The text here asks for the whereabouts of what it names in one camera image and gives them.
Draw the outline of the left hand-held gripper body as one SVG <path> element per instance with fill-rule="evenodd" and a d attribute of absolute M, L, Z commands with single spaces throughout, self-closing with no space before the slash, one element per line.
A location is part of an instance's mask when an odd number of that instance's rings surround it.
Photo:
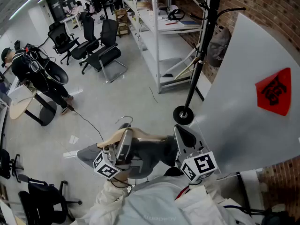
<path fill-rule="evenodd" d="M 122 171 L 131 170 L 131 165 L 141 168 L 143 162 L 136 158 L 126 163 L 133 139 L 132 132 L 127 130 L 119 142 L 100 148 L 101 151 L 93 161 L 94 172 L 110 180 Z"/>

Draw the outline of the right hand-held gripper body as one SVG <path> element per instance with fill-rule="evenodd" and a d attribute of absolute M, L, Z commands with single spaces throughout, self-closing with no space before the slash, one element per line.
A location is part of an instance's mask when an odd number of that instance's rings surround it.
<path fill-rule="evenodd" d="M 190 182 L 200 182 L 218 168 L 213 152 L 200 135 L 188 131 L 177 132 L 177 165 Z"/>

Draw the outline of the wooden clothes hanger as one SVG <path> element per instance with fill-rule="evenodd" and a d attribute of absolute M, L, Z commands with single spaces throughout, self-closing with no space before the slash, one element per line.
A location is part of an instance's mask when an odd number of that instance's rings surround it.
<path fill-rule="evenodd" d="M 97 143 L 97 147 L 102 149 L 106 146 L 109 146 L 111 144 L 119 142 L 121 140 L 123 134 L 127 130 L 130 130 L 132 132 L 132 137 L 133 138 L 140 138 L 140 139 L 144 139 L 144 140 L 147 140 L 147 141 L 148 140 L 164 141 L 164 140 L 167 139 L 167 135 L 152 135 L 152 134 L 145 133 L 144 131 L 142 131 L 141 129 L 136 128 L 136 127 L 126 127 L 126 128 L 121 128 L 121 129 L 117 130 L 107 140 L 105 140 L 101 143 Z"/>

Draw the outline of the grey t-shirt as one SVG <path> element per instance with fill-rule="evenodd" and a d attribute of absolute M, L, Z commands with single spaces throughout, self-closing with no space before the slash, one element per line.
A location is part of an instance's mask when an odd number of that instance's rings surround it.
<path fill-rule="evenodd" d="M 148 177 L 154 167 L 161 161 L 169 167 L 175 166 L 178 152 L 177 142 L 174 136 L 167 136 L 164 141 L 139 141 L 133 139 L 126 163 L 133 158 L 142 161 L 142 167 L 131 165 L 130 179 L 143 179 Z"/>

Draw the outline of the black coat stand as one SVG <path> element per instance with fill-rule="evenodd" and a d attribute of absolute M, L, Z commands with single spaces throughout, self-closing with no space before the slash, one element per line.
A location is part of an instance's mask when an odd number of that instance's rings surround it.
<path fill-rule="evenodd" d="M 218 18 L 226 13 L 231 11 L 245 11 L 245 7 L 239 7 L 239 8 L 230 8 L 225 9 L 219 12 L 219 5 L 220 0 L 210 0 L 209 2 L 206 2 L 205 0 L 202 0 L 202 3 L 200 3 L 200 7 L 204 8 L 204 11 L 206 13 L 206 16 L 203 18 L 200 18 L 197 15 L 194 15 L 193 13 L 190 13 L 190 16 L 192 18 L 195 18 L 200 21 L 206 22 L 204 25 L 204 37 L 202 40 L 202 44 L 200 45 L 200 48 L 195 48 L 196 56 L 194 60 L 192 61 L 192 65 L 195 67 L 195 72 L 192 78 L 192 82 L 190 85 L 189 93 L 185 102 L 185 105 L 178 106 L 173 111 L 173 118 L 174 120 L 180 124 L 180 125 L 188 125 L 190 124 L 194 119 L 194 113 L 189 108 L 190 102 L 192 100 L 194 91 L 196 89 L 203 64 L 204 64 L 204 58 L 207 54 L 208 45 L 213 37 L 214 29 L 217 24 Z"/>

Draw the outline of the person's right forearm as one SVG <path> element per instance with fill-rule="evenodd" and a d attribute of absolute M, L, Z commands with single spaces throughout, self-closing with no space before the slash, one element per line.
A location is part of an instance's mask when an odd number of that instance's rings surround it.
<path fill-rule="evenodd" d="M 250 215 L 231 198 L 224 198 L 217 186 L 190 185 L 175 199 L 190 225 L 256 225 Z"/>

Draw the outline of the person's left forearm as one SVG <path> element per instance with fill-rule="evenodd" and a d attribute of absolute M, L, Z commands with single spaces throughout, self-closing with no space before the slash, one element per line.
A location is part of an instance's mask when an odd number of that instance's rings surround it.
<path fill-rule="evenodd" d="M 88 225 L 114 225 L 122 203 L 129 195 L 129 172 L 122 171 L 104 183 L 95 205 L 89 211 Z"/>

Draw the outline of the person's grey hoodie torso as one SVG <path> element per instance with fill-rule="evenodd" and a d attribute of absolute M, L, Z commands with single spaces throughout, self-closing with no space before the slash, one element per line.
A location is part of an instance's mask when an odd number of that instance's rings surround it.
<path fill-rule="evenodd" d="M 187 185 L 184 175 L 162 176 L 136 185 L 122 202 L 115 225 L 190 225 L 175 203 Z"/>

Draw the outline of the pale wooden stick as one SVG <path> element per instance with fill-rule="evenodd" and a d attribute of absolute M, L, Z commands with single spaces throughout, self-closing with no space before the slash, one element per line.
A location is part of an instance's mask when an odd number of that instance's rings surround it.
<path fill-rule="evenodd" d="M 190 72 L 190 67 L 193 65 L 196 65 L 199 60 L 200 60 L 200 57 L 195 57 L 192 60 L 192 62 L 175 77 L 175 80 L 177 80 L 180 76 L 185 75 L 186 73 Z"/>

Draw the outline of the grey refrigerator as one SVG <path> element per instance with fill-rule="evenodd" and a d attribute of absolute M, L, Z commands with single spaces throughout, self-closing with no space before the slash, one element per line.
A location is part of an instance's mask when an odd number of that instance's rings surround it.
<path fill-rule="evenodd" d="M 286 116 L 257 106 L 255 84 L 291 69 Z M 191 128 L 202 135 L 222 173 L 300 156 L 300 52 L 279 32 L 239 14 L 231 41 Z"/>

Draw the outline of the black mesh office chair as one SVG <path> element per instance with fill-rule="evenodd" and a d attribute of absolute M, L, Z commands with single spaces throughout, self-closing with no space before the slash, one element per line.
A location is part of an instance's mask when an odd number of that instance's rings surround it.
<path fill-rule="evenodd" d="M 16 170 L 24 170 L 23 167 L 17 167 L 16 162 L 20 157 L 20 154 L 16 154 L 14 159 L 10 159 L 9 153 L 5 149 L 0 149 L 0 176 L 5 179 L 10 179 L 14 176 L 18 183 L 21 181 L 18 179 Z"/>
<path fill-rule="evenodd" d="M 83 34 L 86 41 L 71 51 L 71 56 L 76 60 L 85 59 L 86 56 L 91 55 L 99 47 L 99 41 L 94 35 L 93 18 L 87 12 L 81 13 L 80 18 L 83 23 Z"/>
<path fill-rule="evenodd" d="M 49 26 L 48 37 L 53 41 L 52 47 L 59 55 L 66 53 L 66 55 L 60 60 L 62 64 L 64 59 L 67 59 L 67 66 L 69 65 L 69 58 L 71 56 L 71 48 L 75 45 L 80 45 L 78 37 L 74 38 L 74 33 L 67 34 L 65 25 L 60 22 L 54 22 Z"/>
<path fill-rule="evenodd" d="M 66 180 L 60 182 L 59 188 L 27 176 L 23 176 L 21 180 L 28 183 L 28 190 L 18 193 L 27 225 L 63 224 L 67 219 L 72 222 L 75 221 L 68 205 L 82 205 L 82 201 L 67 201 L 65 199 L 63 188 L 68 185 Z"/>

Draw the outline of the black round basin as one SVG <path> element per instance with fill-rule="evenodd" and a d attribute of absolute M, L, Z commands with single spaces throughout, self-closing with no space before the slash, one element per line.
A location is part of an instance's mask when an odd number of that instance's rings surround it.
<path fill-rule="evenodd" d="M 57 84 L 65 85 L 69 81 L 67 73 L 51 60 L 45 62 L 44 71 L 47 77 L 52 79 Z"/>

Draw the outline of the grey cap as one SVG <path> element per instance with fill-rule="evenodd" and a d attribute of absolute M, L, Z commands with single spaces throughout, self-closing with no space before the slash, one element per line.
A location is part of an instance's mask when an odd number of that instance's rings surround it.
<path fill-rule="evenodd" d="M 207 48 L 207 61 L 214 68 L 221 66 L 231 37 L 232 35 L 228 28 L 221 29 L 218 34 L 212 37 Z"/>

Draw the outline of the white metal shelf rack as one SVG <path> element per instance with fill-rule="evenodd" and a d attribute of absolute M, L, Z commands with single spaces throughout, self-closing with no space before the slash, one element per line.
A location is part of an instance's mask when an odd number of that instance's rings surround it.
<path fill-rule="evenodd" d="M 193 75 L 192 67 L 190 72 L 177 80 L 175 77 L 196 56 L 195 49 L 184 36 L 191 36 L 196 48 L 200 48 L 203 42 L 203 27 L 206 22 L 190 16 L 190 13 L 200 18 L 206 16 L 204 8 L 200 7 L 202 0 L 122 0 L 122 2 L 130 9 L 129 19 L 134 27 L 135 38 L 155 80 L 158 93 L 190 83 Z M 176 5 L 185 12 L 182 20 L 194 20 L 199 27 L 184 27 L 179 21 L 169 21 L 167 13 L 169 5 Z M 166 23 L 172 22 L 178 24 L 165 26 Z"/>

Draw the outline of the red paper decoration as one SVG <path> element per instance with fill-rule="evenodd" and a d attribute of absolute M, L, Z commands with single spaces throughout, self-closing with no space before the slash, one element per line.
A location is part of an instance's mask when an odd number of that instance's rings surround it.
<path fill-rule="evenodd" d="M 291 69 L 284 68 L 257 82 L 257 106 L 267 111 L 286 116 L 291 104 Z"/>

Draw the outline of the wooden step stool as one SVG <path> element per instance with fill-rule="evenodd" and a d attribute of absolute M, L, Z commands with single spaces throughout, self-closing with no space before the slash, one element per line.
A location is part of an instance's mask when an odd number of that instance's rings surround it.
<path fill-rule="evenodd" d="M 115 10 L 116 21 L 118 23 L 117 36 L 121 37 L 129 33 L 128 14 L 126 9 Z"/>

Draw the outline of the round wooden table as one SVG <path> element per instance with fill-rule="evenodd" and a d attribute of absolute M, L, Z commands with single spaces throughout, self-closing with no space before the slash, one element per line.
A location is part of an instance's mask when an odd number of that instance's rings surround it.
<path fill-rule="evenodd" d="M 21 115 L 26 114 L 41 126 L 47 126 L 51 123 L 56 115 L 57 105 L 54 101 L 46 102 L 35 88 L 28 88 L 25 85 L 19 85 L 8 93 L 11 99 L 9 106 L 9 115 L 12 120 L 18 119 Z M 38 117 L 32 114 L 28 107 L 33 100 L 42 105 Z"/>

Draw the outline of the blue book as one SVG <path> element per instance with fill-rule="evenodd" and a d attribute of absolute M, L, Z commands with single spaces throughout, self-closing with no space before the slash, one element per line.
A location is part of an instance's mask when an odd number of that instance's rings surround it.
<path fill-rule="evenodd" d="M 181 20 L 179 21 L 179 23 L 184 26 L 184 27 L 193 27 L 193 26 L 197 26 L 199 27 L 199 24 L 197 22 L 195 22 L 194 20 Z"/>

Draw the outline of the white desk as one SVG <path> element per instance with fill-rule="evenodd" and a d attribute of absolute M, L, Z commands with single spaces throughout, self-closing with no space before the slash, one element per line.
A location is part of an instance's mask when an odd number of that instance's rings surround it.
<path fill-rule="evenodd" d="M 67 23 L 68 23 L 69 21 L 73 21 L 74 19 L 75 19 L 75 21 L 76 21 L 76 24 L 77 24 L 79 30 L 82 29 L 81 23 L 79 22 L 77 15 L 69 16 L 69 17 L 65 18 L 65 19 L 62 21 L 62 22 L 64 23 L 64 25 L 65 25 L 65 27 L 66 27 L 66 30 L 67 30 L 67 32 L 68 32 L 69 34 L 70 34 L 71 32 L 70 32 L 70 29 L 69 29 Z"/>

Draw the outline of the black headphones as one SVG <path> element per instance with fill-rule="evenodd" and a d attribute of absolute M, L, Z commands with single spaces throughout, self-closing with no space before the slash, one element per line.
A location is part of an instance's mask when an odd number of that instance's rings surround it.
<path fill-rule="evenodd" d="M 185 12 L 181 9 L 174 9 L 168 13 L 169 21 L 180 21 L 185 17 Z"/>

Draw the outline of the black chair chrome sled frame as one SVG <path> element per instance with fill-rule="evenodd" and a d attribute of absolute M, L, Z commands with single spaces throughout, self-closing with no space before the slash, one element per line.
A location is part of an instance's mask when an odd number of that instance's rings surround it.
<path fill-rule="evenodd" d="M 91 65 L 98 72 L 103 72 L 105 80 L 111 83 L 128 70 L 126 65 L 117 61 L 121 56 L 121 50 L 116 43 L 117 30 L 118 23 L 116 20 L 106 19 L 103 21 L 100 38 L 90 43 L 87 48 L 98 41 L 102 44 L 102 47 L 87 55 L 84 61 L 85 65 L 81 71 L 82 74 L 85 74 L 86 67 Z"/>

